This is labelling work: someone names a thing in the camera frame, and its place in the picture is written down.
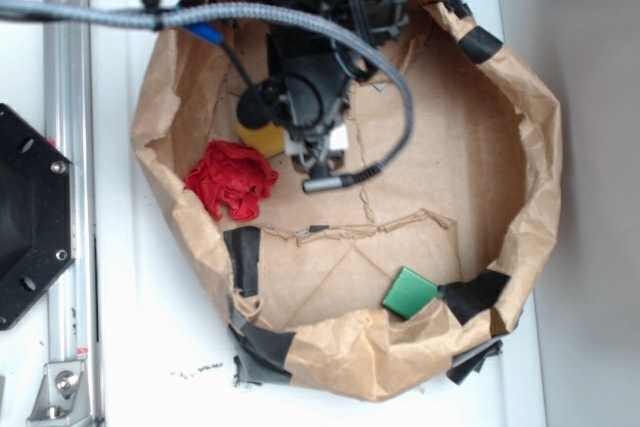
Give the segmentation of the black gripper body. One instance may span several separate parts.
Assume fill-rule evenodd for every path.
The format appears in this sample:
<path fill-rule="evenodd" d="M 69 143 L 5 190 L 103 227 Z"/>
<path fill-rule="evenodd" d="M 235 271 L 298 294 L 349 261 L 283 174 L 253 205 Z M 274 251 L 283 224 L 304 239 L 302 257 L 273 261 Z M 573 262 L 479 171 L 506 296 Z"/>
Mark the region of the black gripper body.
<path fill-rule="evenodd" d="M 330 135 L 343 125 L 350 79 L 332 43 L 320 36 L 269 36 L 267 64 L 268 77 L 241 97 L 240 125 L 254 131 L 269 124 L 284 129 L 300 172 L 341 167 L 345 149 L 332 147 Z"/>

